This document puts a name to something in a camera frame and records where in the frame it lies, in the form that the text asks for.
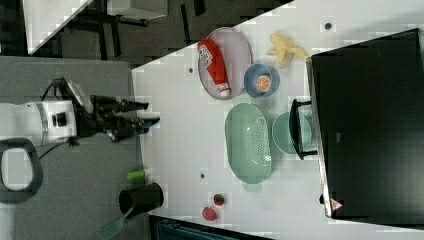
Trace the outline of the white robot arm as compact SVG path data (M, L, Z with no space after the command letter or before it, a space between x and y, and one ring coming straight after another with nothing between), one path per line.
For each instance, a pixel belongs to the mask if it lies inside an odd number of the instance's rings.
M1 138L25 138L36 146L68 142L104 133L113 142L145 134L158 117L126 118L125 112L145 110L146 103L92 95L89 103L76 98L1 105Z

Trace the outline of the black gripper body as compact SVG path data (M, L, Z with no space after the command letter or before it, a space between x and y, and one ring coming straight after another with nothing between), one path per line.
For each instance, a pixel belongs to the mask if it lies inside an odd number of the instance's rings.
M118 116L119 101L116 97L91 95L93 112L88 113L75 101L75 117L79 138L105 133L112 142L118 142L135 134L133 121Z

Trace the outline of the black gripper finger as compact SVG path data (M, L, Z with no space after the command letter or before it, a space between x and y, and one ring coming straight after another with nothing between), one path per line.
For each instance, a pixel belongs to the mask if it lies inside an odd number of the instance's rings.
M137 101L130 101L126 99L122 99L119 101L119 112L130 112L130 111L138 111L138 110L146 110L148 108L148 103L142 103Z
M146 134L149 132L150 127L157 124L159 121L159 117L135 118L133 120L133 126L137 134Z

